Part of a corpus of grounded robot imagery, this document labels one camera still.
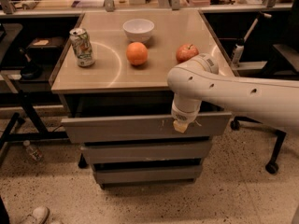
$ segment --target white bowl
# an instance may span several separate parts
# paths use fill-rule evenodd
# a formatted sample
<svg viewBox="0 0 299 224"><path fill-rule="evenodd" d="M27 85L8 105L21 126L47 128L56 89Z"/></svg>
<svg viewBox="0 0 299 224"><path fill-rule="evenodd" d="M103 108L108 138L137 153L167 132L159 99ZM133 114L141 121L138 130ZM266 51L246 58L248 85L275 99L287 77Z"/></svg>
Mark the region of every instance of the white bowl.
<svg viewBox="0 0 299 224"><path fill-rule="evenodd" d="M154 23L145 19L133 19L124 23L123 31L130 41L133 42L147 42L155 27Z"/></svg>

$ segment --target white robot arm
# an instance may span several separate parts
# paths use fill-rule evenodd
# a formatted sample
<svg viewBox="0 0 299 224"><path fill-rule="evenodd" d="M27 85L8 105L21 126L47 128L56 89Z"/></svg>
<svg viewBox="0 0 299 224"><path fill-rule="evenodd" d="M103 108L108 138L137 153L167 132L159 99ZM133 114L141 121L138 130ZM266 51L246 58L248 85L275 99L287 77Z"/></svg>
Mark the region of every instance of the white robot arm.
<svg viewBox="0 0 299 224"><path fill-rule="evenodd" d="M299 131L299 82L224 77L205 53L172 68L167 82L175 94L172 116L179 127L187 129L206 101L286 133Z"/></svg>

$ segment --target person's foot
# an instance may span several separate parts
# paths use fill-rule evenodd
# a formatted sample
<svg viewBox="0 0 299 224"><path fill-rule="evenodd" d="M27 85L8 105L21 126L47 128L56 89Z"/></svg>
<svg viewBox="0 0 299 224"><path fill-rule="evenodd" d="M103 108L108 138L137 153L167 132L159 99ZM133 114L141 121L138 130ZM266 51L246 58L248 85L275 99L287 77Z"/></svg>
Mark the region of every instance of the person's foot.
<svg viewBox="0 0 299 224"><path fill-rule="evenodd" d="M38 206L31 215L20 224L44 224L49 216L49 208L46 206Z"/></svg>

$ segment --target silver can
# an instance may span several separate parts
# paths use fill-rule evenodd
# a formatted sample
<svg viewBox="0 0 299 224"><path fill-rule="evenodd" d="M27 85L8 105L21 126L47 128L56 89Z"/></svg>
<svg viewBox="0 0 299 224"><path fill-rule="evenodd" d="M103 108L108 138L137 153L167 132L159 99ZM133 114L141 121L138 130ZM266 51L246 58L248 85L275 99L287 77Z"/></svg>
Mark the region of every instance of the silver can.
<svg viewBox="0 0 299 224"><path fill-rule="evenodd" d="M94 63L93 47L86 30L84 28L75 28L69 34L75 56L77 57L77 65L81 67L92 65Z"/></svg>

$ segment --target shoe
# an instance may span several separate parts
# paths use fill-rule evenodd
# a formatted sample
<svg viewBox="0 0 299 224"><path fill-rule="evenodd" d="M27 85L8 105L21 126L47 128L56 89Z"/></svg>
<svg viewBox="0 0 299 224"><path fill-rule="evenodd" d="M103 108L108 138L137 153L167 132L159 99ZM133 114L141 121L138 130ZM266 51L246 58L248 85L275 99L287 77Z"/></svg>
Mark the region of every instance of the shoe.
<svg viewBox="0 0 299 224"><path fill-rule="evenodd" d="M44 224L49 216L49 208L46 206L38 206L31 215L20 224Z"/></svg>

